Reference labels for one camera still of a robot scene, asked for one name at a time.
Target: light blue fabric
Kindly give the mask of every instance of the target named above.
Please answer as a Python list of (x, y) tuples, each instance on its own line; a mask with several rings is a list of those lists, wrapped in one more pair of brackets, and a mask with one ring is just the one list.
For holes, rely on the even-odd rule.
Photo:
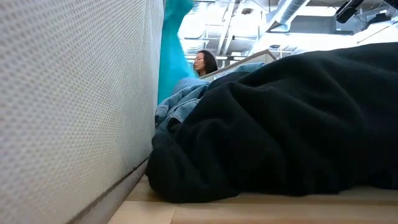
[(184, 78), (175, 87), (175, 93), (162, 101), (155, 112), (156, 131), (170, 132), (171, 119), (183, 122), (207, 91), (210, 82), (198, 78)]
[(184, 16), (192, 7), (192, 1), (166, 0), (160, 46), (158, 103), (172, 94), (178, 81), (185, 77), (196, 77), (193, 68), (185, 60), (177, 35)]
[(245, 65), (240, 65), (239, 67), (237, 67), (235, 69), (231, 69), (231, 70), (228, 70), (227, 72), (224, 72), (224, 73), (222, 73), (220, 75), (217, 75), (215, 77), (215, 79), (221, 78), (221, 77), (226, 76), (226, 75), (228, 75), (230, 73), (233, 73), (233, 72), (254, 72), (257, 69), (263, 67), (264, 65), (265, 65), (264, 62), (256, 62), (256, 63), (248, 63), (248, 64), (245, 64)]

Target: ceiling beam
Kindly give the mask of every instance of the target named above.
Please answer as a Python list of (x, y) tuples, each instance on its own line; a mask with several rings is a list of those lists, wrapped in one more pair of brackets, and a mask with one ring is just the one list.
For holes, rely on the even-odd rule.
[(228, 32), (229, 29), (229, 25), (231, 23), (231, 19), (232, 19), (232, 14), (235, 8), (235, 4), (237, 3), (230, 3), (228, 5), (228, 9), (227, 12), (225, 14), (225, 21), (223, 23), (223, 30), (221, 31), (221, 35), (220, 35), (220, 41), (218, 42), (218, 47), (217, 47), (217, 51), (216, 54), (219, 55), (221, 53), (221, 48), (223, 47), (224, 44), (224, 39), (226, 37), (226, 34)]
[[(236, 16), (240, 15), (242, 13), (243, 9), (244, 9), (243, 4), (240, 4), (238, 9), (236, 10)], [(228, 52), (229, 45), (231, 44), (232, 37), (234, 36), (234, 30), (235, 30), (235, 28), (233, 26), (231, 26), (228, 30), (228, 37), (226, 39), (225, 46), (222, 51), (223, 55), (226, 55), (226, 53)]]

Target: ceiling pipe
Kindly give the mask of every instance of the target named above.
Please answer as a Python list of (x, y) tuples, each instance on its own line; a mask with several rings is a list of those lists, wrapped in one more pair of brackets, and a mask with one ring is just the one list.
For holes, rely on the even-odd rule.
[(221, 48), (223, 47), (224, 39), (226, 37), (226, 34), (228, 32), (228, 29), (229, 29), (229, 25), (231, 23), (231, 19), (232, 19), (233, 11), (234, 11), (234, 8), (235, 8), (235, 4), (238, 4), (238, 3), (230, 2), (229, 6), (228, 6), (228, 9), (227, 9), (227, 12), (225, 14), (225, 18), (226, 19), (225, 19), (224, 24), (223, 24), (223, 30), (221, 31), (220, 41), (218, 42), (218, 47), (217, 47), (217, 52), (216, 52), (217, 55), (219, 55), (221, 53)]
[(267, 31), (290, 24), (299, 13), (299, 9), (305, 7), (308, 2), (310, 0), (281, 0), (278, 8), (267, 15), (267, 18), (271, 17)]
[[(243, 5), (240, 4), (238, 9), (236, 10), (236, 15), (240, 15), (242, 13), (242, 11), (243, 11), (243, 8), (244, 8)], [(228, 36), (227, 36), (227, 39), (226, 39), (226, 42), (225, 42), (225, 46), (224, 46), (223, 51), (221, 52), (222, 55), (226, 55), (226, 53), (228, 52), (229, 45), (231, 45), (231, 41), (232, 41), (232, 38), (234, 36), (234, 30), (235, 29), (236, 28), (233, 27), (233, 24), (232, 24), (231, 27), (228, 30)]]

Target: teal fabric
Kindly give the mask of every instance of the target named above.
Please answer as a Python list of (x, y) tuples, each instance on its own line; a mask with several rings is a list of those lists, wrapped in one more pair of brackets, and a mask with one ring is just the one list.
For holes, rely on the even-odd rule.
[(181, 79), (196, 77), (193, 68), (185, 60), (177, 35), (182, 19), (192, 7), (192, 1), (166, 0), (160, 47), (158, 104), (173, 93), (174, 86)]

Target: light wood floor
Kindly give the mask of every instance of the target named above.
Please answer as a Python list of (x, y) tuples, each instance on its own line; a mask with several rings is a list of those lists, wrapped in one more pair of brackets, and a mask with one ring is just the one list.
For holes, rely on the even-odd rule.
[(109, 224), (398, 223), (398, 191), (361, 187), (340, 195), (291, 198), (242, 194), (213, 203), (162, 202), (144, 176)]

